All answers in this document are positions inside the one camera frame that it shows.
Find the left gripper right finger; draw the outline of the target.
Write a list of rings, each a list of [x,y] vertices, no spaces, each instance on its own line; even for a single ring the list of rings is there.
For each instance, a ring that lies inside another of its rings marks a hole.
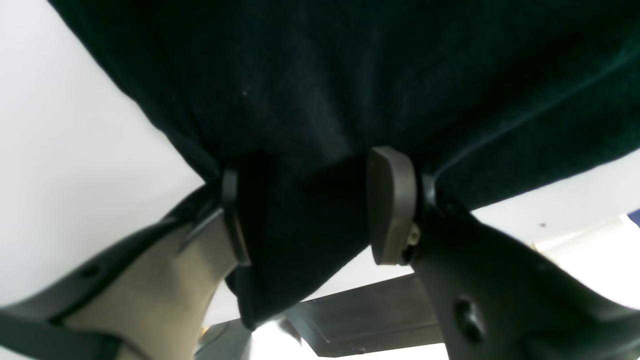
[[[378,265],[419,278],[451,360],[637,360],[636,309],[439,193],[389,146],[366,157],[369,241]]]

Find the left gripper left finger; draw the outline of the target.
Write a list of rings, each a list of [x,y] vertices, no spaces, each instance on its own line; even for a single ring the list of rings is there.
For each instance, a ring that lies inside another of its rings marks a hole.
[[[1,346],[35,360],[190,360],[210,303],[250,264],[238,219],[239,172],[163,219],[1,308]]]

